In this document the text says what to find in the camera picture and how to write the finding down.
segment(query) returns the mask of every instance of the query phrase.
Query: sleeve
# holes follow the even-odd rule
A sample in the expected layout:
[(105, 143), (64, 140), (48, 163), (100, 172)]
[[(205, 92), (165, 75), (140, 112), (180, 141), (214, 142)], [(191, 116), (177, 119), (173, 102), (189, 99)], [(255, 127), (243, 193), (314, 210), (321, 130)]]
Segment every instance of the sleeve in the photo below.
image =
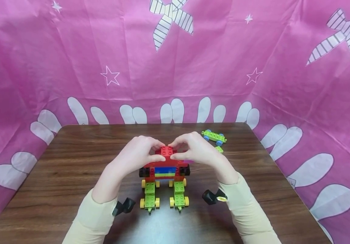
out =
[(62, 244), (102, 244), (113, 225), (117, 198), (99, 204), (91, 197), (92, 189), (80, 204)]
[(226, 203), (244, 244), (281, 243), (241, 174), (236, 184), (225, 185), (219, 182), (219, 188), (228, 198)]

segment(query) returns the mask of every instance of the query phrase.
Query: wood grain surface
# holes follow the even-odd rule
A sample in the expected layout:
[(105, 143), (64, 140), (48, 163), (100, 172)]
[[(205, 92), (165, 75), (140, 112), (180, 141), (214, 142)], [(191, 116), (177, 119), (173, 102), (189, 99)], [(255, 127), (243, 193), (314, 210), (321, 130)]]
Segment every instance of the wood grain surface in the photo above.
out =
[[(102, 170), (134, 136), (145, 135), (169, 144), (191, 131), (211, 129), (228, 139), (224, 155), (247, 180), (283, 244), (329, 243), (317, 222), (244, 123), (73, 125), (63, 127), (13, 200), (0, 215), (0, 244), (58, 244), (64, 239), (78, 207)], [(118, 200), (137, 204), (117, 216), (104, 243), (242, 243), (225, 203), (208, 206), (206, 189), (218, 189), (214, 172), (191, 164), (185, 195), (190, 206), (181, 213), (170, 208), (173, 193), (162, 181), (156, 195), (160, 208), (139, 209), (144, 197), (138, 172), (124, 178)]]

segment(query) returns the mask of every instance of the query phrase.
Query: white star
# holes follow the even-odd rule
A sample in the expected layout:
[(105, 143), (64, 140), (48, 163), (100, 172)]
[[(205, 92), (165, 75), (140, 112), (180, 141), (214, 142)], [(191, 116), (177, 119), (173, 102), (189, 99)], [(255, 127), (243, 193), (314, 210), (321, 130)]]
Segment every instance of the white star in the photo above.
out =
[(103, 75), (104, 77), (106, 77), (106, 84), (109, 85), (111, 82), (119, 85), (116, 77), (119, 75), (119, 72), (111, 72), (109, 67), (106, 65), (106, 73), (101, 73), (101, 75)]
[(257, 78), (261, 73), (263, 73), (263, 72), (260, 71), (260, 72), (258, 73), (258, 68), (256, 68), (252, 74), (247, 75), (247, 76), (248, 76), (248, 81), (247, 81), (247, 84), (246, 84), (246, 85), (248, 85), (248, 83), (250, 83), (250, 82), (255, 82), (255, 83), (256, 83), (256, 78)]
[(249, 23), (251, 20), (253, 20), (252, 15), (249, 14), (244, 20), (247, 21), (247, 25), (248, 25), (248, 23)]
[(62, 9), (59, 3), (57, 3), (55, 0), (53, 0), (52, 8), (54, 8), (58, 13), (60, 13), (60, 10)]

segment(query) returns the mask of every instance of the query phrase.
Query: fabric backdrop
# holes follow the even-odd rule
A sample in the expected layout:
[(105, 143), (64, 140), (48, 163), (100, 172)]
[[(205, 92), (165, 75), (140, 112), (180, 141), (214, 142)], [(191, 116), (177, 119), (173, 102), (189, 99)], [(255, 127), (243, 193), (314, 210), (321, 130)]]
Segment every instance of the fabric backdrop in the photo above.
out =
[(0, 0), (0, 213), (67, 124), (246, 122), (350, 243), (350, 1)]

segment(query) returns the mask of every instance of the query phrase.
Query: white bow pattern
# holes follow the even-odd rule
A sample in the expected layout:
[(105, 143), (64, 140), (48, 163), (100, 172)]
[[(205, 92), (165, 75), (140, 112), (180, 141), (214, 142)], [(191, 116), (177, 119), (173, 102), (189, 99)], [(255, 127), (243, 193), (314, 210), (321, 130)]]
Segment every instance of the white bow pattern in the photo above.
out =
[(306, 65), (324, 56), (330, 52), (332, 48), (343, 41), (347, 41), (350, 49), (350, 21), (346, 21), (344, 13), (341, 9), (338, 9), (335, 13), (333, 13), (327, 22), (327, 26), (334, 30), (338, 30), (339, 32), (318, 44), (316, 48), (313, 49), (313, 52), (310, 55)]
[(150, 11), (157, 15), (163, 15), (153, 32), (156, 51), (163, 44), (170, 31), (172, 22), (175, 22), (180, 28), (193, 35), (193, 16), (180, 9), (186, 2), (187, 0), (172, 0), (172, 3), (164, 5), (161, 0), (151, 0)]

